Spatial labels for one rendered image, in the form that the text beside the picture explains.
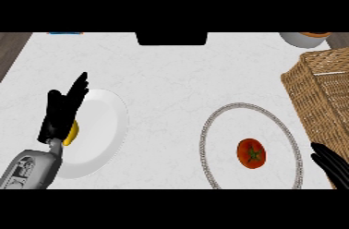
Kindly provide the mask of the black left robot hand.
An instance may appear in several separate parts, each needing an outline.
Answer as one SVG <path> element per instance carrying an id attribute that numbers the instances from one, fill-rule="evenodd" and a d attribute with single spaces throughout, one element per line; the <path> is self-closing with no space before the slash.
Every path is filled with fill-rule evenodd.
<path id="1" fill-rule="evenodd" d="M 64 95 L 57 90 L 47 93 L 45 115 L 36 140 L 45 144 L 50 139 L 64 140 L 70 131 L 78 108 L 88 92 L 87 73 L 82 72 Z"/>

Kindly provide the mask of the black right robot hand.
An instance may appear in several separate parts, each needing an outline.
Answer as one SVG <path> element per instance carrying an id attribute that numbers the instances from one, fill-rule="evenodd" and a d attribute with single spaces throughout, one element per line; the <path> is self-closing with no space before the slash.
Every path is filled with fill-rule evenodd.
<path id="1" fill-rule="evenodd" d="M 349 189 L 349 163 L 320 143 L 310 143 L 311 161 L 322 168 L 336 189 Z"/>

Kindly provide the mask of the red tomato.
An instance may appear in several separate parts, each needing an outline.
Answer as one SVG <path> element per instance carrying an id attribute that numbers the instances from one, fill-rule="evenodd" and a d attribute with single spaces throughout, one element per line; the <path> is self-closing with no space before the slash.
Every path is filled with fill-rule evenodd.
<path id="1" fill-rule="evenodd" d="M 266 163 L 266 151 L 255 139 L 242 139 L 237 142 L 236 158 L 248 169 L 255 169 L 263 166 Z"/>

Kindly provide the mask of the grey bowl with orange rim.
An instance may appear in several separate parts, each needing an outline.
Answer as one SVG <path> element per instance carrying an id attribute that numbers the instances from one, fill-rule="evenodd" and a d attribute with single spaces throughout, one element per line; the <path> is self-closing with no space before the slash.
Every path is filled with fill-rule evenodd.
<path id="1" fill-rule="evenodd" d="M 314 48 L 329 37 L 331 32 L 280 32 L 283 41 L 298 48 Z"/>

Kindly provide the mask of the brown wicker basket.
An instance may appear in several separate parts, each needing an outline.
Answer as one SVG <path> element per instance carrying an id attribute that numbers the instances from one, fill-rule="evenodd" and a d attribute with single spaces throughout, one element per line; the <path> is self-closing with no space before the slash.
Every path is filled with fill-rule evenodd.
<path id="1" fill-rule="evenodd" d="M 308 141 L 349 163 L 349 47 L 302 53 L 280 81 Z"/>

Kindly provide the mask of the white round placemat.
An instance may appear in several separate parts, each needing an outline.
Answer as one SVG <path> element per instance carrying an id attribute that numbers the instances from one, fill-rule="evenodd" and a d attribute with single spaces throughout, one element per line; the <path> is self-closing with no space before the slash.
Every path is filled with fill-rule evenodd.
<path id="1" fill-rule="evenodd" d="M 237 144 L 258 142 L 263 165 L 249 169 L 236 157 Z M 206 118 L 199 139 L 200 168 L 212 189 L 300 189 L 302 160 L 294 137 L 276 116 L 254 104 L 234 102 Z"/>

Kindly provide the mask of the yellow fruit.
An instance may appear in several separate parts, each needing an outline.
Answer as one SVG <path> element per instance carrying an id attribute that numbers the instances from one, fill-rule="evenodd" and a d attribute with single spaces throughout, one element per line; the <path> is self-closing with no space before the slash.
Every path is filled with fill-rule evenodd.
<path id="1" fill-rule="evenodd" d="M 76 135 L 78 135 L 78 122 L 76 120 L 73 120 L 67 136 L 64 140 L 61 141 L 61 146 L 67 146 L 72 143 Z"/>

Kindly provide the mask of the black appliance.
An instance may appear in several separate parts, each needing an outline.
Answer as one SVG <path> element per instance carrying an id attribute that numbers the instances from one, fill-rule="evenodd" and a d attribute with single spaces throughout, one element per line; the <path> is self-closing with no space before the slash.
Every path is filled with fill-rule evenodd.
<path id="1" fill-rule="evenodd" d="M 135 39 L 143 46 L 205 45 L 205 32 L 137 32 Z"/>

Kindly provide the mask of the white round plate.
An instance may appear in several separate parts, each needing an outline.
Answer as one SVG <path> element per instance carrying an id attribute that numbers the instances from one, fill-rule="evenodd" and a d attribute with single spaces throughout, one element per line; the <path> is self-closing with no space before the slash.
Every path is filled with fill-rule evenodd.
<path id="1" fill-rule="evenodd" d="M 90 90 L 78 108 L 78 134 L 61 150 L 57 177 L 81 178 L 94 173 L 115 156 L 128 130 L 126 106 L 107 90 Z"/>

